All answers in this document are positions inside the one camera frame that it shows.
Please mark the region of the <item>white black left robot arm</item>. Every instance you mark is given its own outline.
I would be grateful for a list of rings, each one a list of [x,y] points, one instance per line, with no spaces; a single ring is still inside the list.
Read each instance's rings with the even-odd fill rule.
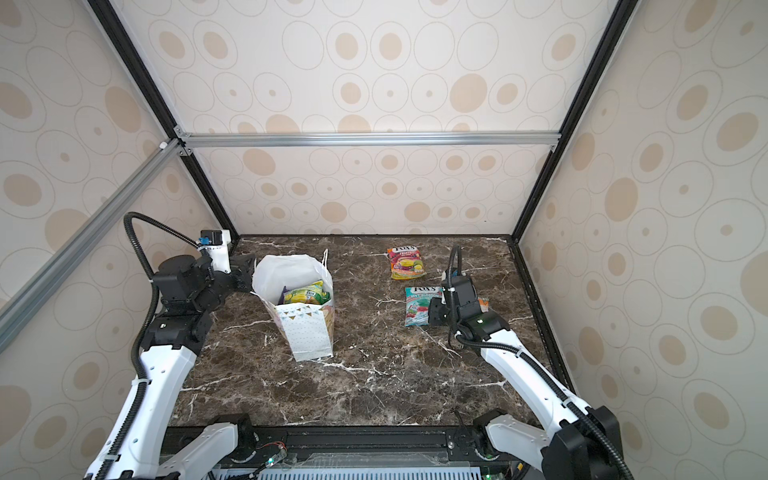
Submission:
[[[136,376],[88,479],[202,479],[237,449],[254,446],[240,420],[203,430],[168,460],[161,458],[171,415],[184,381],[213,325],[212,313],[235,292],[252,289],[257,260],[237,255],[219,265],[208,254],[180,255],[151,274],[150,320],[131,352]]]

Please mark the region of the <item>yellow green Fox's candy bag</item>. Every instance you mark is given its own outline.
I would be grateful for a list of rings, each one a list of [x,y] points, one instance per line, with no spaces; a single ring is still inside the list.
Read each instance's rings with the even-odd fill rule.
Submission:
[[[322,280],[315,281],[309,285],[289,289],[284,287],[278,304],[309,304],[324,305],[332,299],[332,294],[324,288]]]

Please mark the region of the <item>white paper bag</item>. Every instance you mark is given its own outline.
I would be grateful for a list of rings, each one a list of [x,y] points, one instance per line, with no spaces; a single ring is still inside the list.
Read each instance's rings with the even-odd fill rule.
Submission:
[[[293,289],[318,280],[332,294],[326,304],[278,304],[284,287]],[[296,361],[333,354],[334,285],[327,252],[320,260],[309,255],[264,256],[255,267],[252,293],[262,301]]]

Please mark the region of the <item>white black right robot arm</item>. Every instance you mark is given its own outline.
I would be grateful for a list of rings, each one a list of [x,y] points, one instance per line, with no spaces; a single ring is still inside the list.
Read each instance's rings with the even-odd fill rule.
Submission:
[[[481,459],[509,454],[547,479],[632,478],[616,416],[591,407],[548,372],[499,314],[482,309],[469,276],[446,274],[430,321],[448,326],[451,340],[499,372],[539,422],[521,423],[500,410],[476,418],[472,435]]]

